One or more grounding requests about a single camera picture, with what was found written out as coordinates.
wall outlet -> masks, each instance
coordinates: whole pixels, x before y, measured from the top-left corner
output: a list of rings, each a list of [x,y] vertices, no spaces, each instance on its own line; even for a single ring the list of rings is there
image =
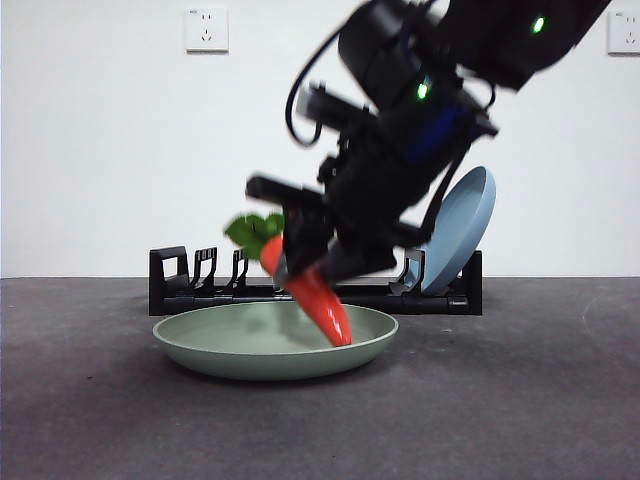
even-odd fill
[[[609,12],[609,53],[640,55],[640,10]]]
[[[228,52],[229,13],[225,7],[190,8],[184,14],[187,52]]]

blue plate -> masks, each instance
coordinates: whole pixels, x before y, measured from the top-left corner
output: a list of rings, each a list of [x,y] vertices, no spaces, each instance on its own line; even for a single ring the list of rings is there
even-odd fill
[[[460,273],[489,225],[495,201],[496,182],[484,167],[471,170],[449,192],[431,240],[420,247],[426,263],[423,294],[442,293]],[[407,285],[418,278],[418,268],[417,262],[410,262]]]

black dish rack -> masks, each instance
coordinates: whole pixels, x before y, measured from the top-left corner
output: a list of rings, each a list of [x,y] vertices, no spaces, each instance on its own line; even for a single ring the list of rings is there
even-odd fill
[[[177,259],[176,275],[166,277],[164,261]],[[171,247],[149,252],[149,315],[174,315],[199,308],[246,302],[287,301],[291,296],[274,287],[270,278],[247,277],[249,261],[242,250],[233,252],[230,278],[216,278],[218,249],[206,248],[195,253],[193,277],[185,247]],[[211,261],[209,273],[202,277],[202,263]],[[418,277],[409,285],[410,262],[418,263]],[[473,253],[461,275],[437,296],[420,291],[424,278],[425,253],[405,251],[404,270],[398,278],[362,277],[338,284],[340,300],[386,313],[400,315],[482,315],[482,252]]]

green plate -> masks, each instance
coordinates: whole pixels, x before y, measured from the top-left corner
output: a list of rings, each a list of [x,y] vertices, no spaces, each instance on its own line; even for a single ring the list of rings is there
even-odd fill
[[[169,317],[153,334],[177,363],[217,377],[294,380],[343,372],[373,360],[398,322],[376,310],[345,305],[353,343],[332,347],[295,302],[204,308]]]

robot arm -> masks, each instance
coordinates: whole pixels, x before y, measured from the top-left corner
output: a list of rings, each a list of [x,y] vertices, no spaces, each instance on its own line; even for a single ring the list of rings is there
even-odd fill
[[[323,126],[340,132],[337,155],[321,165],[324,192],[264,177],[247,195],[283,206],[284,252],[276,282],[312,263],[337,282],[395,266],[393,247],[428,241],[445,191],[472,143],[495,136],[488,109],[495,87],[519,90],[575,46],[610,0],[451,0],[441,19],[434,0],[371,0],[320,47],[294,83],[286,120],[310,146]],[[294,99],[306,73],[339,38],[340,57],[377,113],[311,86],[297,111],[316,122],[312,139],[293,127]],[[480,105],[464,88],[460,67],[492,89]],[[419,226],[400,221],[446,170]]]

